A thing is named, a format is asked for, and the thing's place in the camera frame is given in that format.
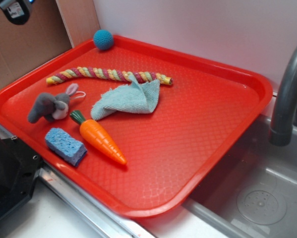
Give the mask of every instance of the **sponge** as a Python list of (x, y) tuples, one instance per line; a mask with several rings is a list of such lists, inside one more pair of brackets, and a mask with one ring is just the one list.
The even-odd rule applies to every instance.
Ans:
[(65, 161), (77, 167), (87, 153), (84, 144), (60, 128), (52, 128), (45, 137), (47, 146)]
[(108, 50), (114, 45), (113, 36), (107, 30), (98, 30), (93, 36), (93, 42), (101, 51)]

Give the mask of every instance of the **tray rim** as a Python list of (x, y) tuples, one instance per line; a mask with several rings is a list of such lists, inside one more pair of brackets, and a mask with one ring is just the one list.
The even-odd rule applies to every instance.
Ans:
[[(234, 67), (231, 65), (227, 65), (224, 63), (212, 61), (209, 59), (204, 59), (196, 56), (192, 56), (189, 54), (177, 52), (174, 50), (169, 50), (166, 48), (162, 48), (159, 46), (154, 46), (151, 44), (147, 44), (144, 42), (136, 41), (133, 39), (125, 38), (122, 36), (114, 36), (115, 45), (117, 47), (121, 47), (127, 50), (131, 50), (133, 52), (146, 52), (147, 56), (151, 56), (153, 54), (154, 57), (158, 57), (160, 60), (165, 60), (170, 63), (175, 63), (181, 66), (185, 66), (191, 69), (195, 69), (196, 67), (202, 68), (200, 71), (221, 77), (223, 79), (232, 80), (237, 83), (242, 83), (248, 87), (260, 89), (259, 91), (255, 90), (259, 96), (259, 103), (256, 107), (246, 116), (246, 118), (240, 123), (236, 130), (234, 130), (226, 139), (228, 141), (225, 142), (223, 146), (220, 146), (214, 154), (211, 156), (216, 156), (219, 159), (215, 162), (215, 164), (220, 160), (220, 158), (226, 153), (226, 151), (233, 146), (235, 141), (245, 132), (245, 130), (250, 126), (250, 124), (259, 116), (261, 111), (265, 108), (265, 106), (270, 102), (273, 94), (272, 86), (269, 83), (268, 79), (258, 73), (241, 69), (238, 67)], [(33, 77), (35, 75), (34, 82), (41, 80), (41, 78), (46, 78), (50, 73), (57, 70), (62, 65), (69, 63), (74, 57), (80, 56), (88, 52), (89, 50), (95, 48), (93, 40), (87, 40), (84, 43), (81, 43), (77, 47), (70, 49), (69, 51), (65, 52), (64, 54), (52, 59), (51, 61), (45, 63), (44, 65), (38, 67), (37, 69), (33, 70), (32, 72), (28, 73), (27, 75), (19, 78), (15, 82), (11, 83), (10, 85), (4, 87), (0, 90), (0, 104), (5, 103), (10, 97), (16, 95), (18, 92), (22, 91), (26, 87), (23, 85), (25, 84), (26, 80)], [(185, 59), (180, 60), (182, 63), (176, 62), (174, 58), (177, 59)], [(23, 139), (28, 145), (36, 147), (39, 145), (35, 140), (31, 139), (25, 133), (21, 131), (21, 129), (17, 128), (13, 125), (11, 121), (4, 118), (3, 115), (0, 114), (0, 124), (9, 130), (11, 133), (17, 135), (21, 139)], [(54, 156), (54, 154), (50, 151), (47, 151), (44, 154), (46, 156)], [(134, 210), (126, 206), (125, 204), (122, 206), (121, 202), (113, 197), (110, 193), (101, 189), (98, 185), (91, 183), (87, 178), (81, 177), (80, 173), (76, 170), (61, 170), (60, 173), (64, 174), (66, 177), (74, 181), (76, 184), (81, 184), (83, 182), (84, 186), (83, 189), (86, 190), (89, 194), (96, 197), (95, 194), (97, 191), (101, 191), (101, 193), (106, 194), (106, 201), (104, 202), (102, 199), (99, 199), (101, 202), (106, 204), (115, 212), (120, 213), (123, 216), (130, 217), (130, 218), (142, 218), (142, 217), (152, 217), (164, 213), (177, 205), (180, 205), (183, 200), (189, 195), (189, 191), (192, 191), (202, 180), (204, 175), (204, 171), (199, 169), (194, 175), (193, 179), (191, 179), (170, 201), (166, 202), (163, 205), (158, 207), (153, 207), (151, 209), (137, 209)]]

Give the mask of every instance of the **toy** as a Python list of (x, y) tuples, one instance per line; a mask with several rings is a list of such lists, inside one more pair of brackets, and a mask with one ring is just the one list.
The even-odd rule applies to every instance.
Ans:
[(89, 77), (89, 78), (101, 78), (101, 79), (112, 79), (121, 82), (131, 82), (128, 78), (130, 75), (134, 75), (139, 83), (150, 82), (153, 80), (159, 80), (160, 84), (172, 85), (173, 79), (166, 77), (160, 73), (154, 72), (126, 72), (111, 69), (101, 69), (92, 67), (77, 67), (67, 69), (54, 76), (46, 79), (47, 84), (58, 84), (65, 82), (71, 78)]
[(65, 161), (77, 167), (87, 150), (84, 144), (60, 128), (51, 128), (45, 136), (47, 146)]
[(70, 117), (80, 125), (80, 134), (94, 148), (101, 151), (110, 159), (125, 165), (127, 160), (107, 131), (95, 120), (86, 120), (79, 110), (75, 110)]
[(113, 36), (107, 30), (98, 30), (93, 36), (93, 42), (101, 51), (108, 50), (114, 45)]
[(84, 94), (75, 98), (85, 97), (85, 93), (77, 92), (77, 89), (78, 84), (73, 83), (69, 85), (65, 93), (60, 93), (56, 96), (50, 93), (41, 93), (29, 112), (28, 121), (36, 123), (41, 117), (44, 117), (47, 121), (53, 122), (56, 119), (65, 118), (69, 111), (70, 97), (75, 93)]

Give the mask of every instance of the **light blue towel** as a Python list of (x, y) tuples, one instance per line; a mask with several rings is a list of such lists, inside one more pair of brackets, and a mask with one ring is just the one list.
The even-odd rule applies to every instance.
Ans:
[(116, 111), (127, 113), (152, 113), (159, 98), (159, 80), (139, 84), (133, 75), (131, 85), (122, 85), (102, 95), (93, 106), (91, 117), (100, 120)]

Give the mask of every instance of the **plush toy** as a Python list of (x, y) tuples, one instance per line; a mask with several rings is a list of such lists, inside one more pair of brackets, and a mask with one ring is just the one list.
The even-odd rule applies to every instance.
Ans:
[(28, 121), (36, 123), (41, 117), (44, 117), (47, 121), (53, 122), (56, 119), (65, 118), (69, 111), (70, 97), (75, 93), (83, 94), (83, 96), (75, 98), (85, 97), (84, 92), (77, 92), (78, 87), (78, 84), (73, 83), (69, 85), (65, 93), (56, 96), (50, 93), (41, 93), (28, 115)]

